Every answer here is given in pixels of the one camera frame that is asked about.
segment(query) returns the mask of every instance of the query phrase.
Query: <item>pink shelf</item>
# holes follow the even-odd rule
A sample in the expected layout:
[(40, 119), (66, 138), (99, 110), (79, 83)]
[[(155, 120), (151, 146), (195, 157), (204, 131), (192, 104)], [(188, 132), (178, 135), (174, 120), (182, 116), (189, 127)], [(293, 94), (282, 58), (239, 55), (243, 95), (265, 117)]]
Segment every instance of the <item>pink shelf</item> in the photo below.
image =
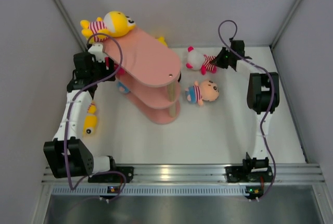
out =
[(174, 121), (181, 111), (181, 105), (179, 101), (176, 102), (176, 117), (170, 117), (169, 109), (153, 109), (144, 104), (140, 99), (138, 99), (133, 93), (129, 92), (124, 94), (128, 100), (130, 100), (144, 115), (148, 117), (154, 123), (157, 124), (167, 124)]
[(178, 82), (175, 83), (175, 100), (170, 102), (168, 100), (166, 86), (159, 88), (147, 87), (135, 80), (128, 73), (117, 76), (117, 79), (121, 81), (144, 104), (154, 109), (169, 108), (178, 100), (181, 94), (181, 86)]
[[(178, 79), (181, 73), (178, 55), (145, 31), (136, 28), (117, 41), (124, 57), (122, 67), (143, 85), (163, 87)], [(106, 40), (103, 45), (104, 52), (119, 63), (116, 44)]]

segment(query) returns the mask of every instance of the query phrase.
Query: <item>red and white plush toy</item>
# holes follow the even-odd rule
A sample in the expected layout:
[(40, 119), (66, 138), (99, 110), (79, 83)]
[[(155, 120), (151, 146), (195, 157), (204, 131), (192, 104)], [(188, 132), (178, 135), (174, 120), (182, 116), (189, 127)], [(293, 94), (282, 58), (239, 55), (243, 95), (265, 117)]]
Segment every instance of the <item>red and white plush toy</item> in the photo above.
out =
[(187, 49), (187, 51), (188, 55), (187, 55), (186, 67), (188, 69), (200, 70), (201, 74), (206, 74), (207, 71), (216, 73), (217, 67), (215, 65), (210, 64), (210, 61), (214, 60), (216, 56), (204, 55), (198, 52), (192, 46), (190, 46)]

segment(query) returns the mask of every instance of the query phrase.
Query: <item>vent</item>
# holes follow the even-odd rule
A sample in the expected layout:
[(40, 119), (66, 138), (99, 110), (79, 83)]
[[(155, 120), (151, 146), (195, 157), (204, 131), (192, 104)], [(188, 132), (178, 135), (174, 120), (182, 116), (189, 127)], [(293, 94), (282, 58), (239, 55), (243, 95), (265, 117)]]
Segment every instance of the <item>vent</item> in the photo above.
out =
[[(108, 186), (79, 186), (72, 191), (68, 186), (55, 186), (53, 195), (115, 195)], [(248, 195), (245, 186), (135, 186), (126, 185), (126, 196), (239, 196)]]

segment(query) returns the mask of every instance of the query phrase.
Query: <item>doll face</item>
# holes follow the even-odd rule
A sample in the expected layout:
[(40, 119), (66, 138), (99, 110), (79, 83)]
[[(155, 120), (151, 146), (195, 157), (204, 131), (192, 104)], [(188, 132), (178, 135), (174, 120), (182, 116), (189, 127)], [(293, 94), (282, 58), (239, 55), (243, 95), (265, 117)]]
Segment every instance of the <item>doll face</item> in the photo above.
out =
[(220, 92), (217, 84), (210, 80), (205, 80), (200, 83), (202, 99), (204, 101), (214, 101), (218, 98)]

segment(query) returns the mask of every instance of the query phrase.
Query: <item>wooden post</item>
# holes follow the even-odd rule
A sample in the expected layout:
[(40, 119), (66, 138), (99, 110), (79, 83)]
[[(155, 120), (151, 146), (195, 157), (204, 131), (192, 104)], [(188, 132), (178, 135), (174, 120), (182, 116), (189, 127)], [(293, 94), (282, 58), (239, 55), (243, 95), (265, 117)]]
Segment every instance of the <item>wooden post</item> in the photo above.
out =
[[(172, 82), (172, 83), (170, 83), (169, 85), (166, 86), (166, 89), (168, 90), (168, 100), (170, 102), (175, 101), (175, 96), (176, 96), (175, 82), (177, 82), (177, 81), (174, 81), (174, 82)], [(171, 117), (176, 117), (176, 103), (174, 103), (170, 106), (169, 115)]]

